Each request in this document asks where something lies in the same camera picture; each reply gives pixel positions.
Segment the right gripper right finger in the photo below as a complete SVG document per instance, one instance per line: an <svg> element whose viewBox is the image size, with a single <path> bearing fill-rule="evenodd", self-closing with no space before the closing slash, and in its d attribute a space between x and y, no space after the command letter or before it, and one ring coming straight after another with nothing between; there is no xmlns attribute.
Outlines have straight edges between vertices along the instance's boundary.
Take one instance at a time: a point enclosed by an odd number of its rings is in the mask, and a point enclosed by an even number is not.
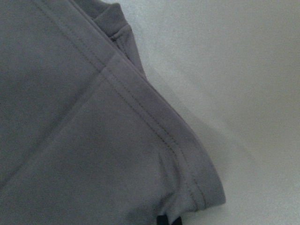
<svg viewBox="0 0 300 225"><path fill-rule="evenodd" d="M181 217L176 218L174 220L173 225L183 225Z"/></svg>

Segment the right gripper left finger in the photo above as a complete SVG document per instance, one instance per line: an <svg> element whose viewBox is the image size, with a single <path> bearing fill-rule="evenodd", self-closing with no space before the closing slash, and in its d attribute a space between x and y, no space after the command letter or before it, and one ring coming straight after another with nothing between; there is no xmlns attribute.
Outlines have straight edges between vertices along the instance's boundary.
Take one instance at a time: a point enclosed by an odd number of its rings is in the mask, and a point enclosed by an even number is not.
<svg viewBox="0 0 300 225"><path fill-rule="evenodd" d="M167 215L157 216L156 225L168 225Z"/></svg>

